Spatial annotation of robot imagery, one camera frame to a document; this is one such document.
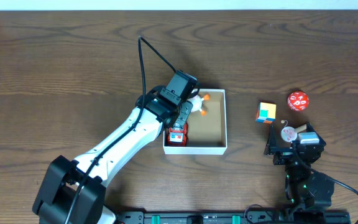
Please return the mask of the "white duck toy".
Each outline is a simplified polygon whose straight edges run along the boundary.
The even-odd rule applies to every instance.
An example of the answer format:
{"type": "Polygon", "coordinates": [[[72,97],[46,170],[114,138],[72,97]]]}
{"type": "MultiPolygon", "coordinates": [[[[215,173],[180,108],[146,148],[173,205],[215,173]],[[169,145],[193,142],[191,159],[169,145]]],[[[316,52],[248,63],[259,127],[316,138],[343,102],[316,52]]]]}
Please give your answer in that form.
{"type": "Polygon", "coordinates": [[[206,115],[206,110],[203,109],[203,102],[210,100],[210,95],[205,94],[203,97],[196,95],[190,98],[188,101],[193,105],[191,112],[200,112],[202,116],[206,115]]]}

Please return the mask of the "red toy car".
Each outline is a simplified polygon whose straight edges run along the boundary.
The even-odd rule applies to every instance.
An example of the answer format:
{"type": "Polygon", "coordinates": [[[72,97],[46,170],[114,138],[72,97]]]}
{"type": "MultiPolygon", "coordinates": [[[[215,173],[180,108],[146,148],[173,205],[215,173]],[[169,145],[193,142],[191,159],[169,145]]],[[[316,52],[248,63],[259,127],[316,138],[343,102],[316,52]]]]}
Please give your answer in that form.
{"type": "Polygon", "coordinates": [[[187,133],[188,133],[187,123],[185,123],[184,126],[168,128],[167,145],[185,147],[188,140],[187,133]]]}

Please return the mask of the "colourful puzzle cube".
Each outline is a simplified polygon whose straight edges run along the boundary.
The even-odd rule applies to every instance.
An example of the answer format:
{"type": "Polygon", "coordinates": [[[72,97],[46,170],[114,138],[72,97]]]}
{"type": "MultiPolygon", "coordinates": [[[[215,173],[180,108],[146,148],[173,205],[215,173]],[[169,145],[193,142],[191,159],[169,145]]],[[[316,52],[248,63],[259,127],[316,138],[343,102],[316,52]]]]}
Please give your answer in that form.
{"type": "Polygon", "coordinates": [[[276,104],[260,102],[257,109],[255,121],[259,123],[271,124],[276,118],[276,104]]]}

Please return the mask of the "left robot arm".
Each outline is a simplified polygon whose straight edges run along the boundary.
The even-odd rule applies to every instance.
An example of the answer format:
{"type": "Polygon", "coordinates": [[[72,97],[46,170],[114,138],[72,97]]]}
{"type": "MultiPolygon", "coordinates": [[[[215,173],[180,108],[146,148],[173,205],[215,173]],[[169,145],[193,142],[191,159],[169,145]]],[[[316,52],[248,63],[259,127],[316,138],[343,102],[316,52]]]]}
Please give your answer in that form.
{"type": "Polygon", "coordinates": [[[54,159],[32,207],[40,222],[116,223],[116,214],[104,204],[107,186],[164,129],[185,123],[197,83],[195,77],[175,72],[167,86],[140,96],[129,117],[97,146],[72,161],[64,156],[54,159]]]}

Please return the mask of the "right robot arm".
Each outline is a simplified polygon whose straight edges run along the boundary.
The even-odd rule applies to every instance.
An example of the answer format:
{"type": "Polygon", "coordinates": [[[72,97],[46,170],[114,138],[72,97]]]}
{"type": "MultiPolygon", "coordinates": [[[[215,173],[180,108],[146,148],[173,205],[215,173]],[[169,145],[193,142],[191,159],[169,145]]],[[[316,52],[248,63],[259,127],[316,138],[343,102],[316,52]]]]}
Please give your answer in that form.
{"type": "Polygon", "coordinates": [[[264,154],[273,157],[275,166],[284,166],[285,193],[287,199],[303,209],[328,208],[332,204],[334,182],[322,173],[311,170],[324,151],[326,142],[306,123],[306,130],[296,135],[296,139],[284,146],[271,125],[264,154]]]}

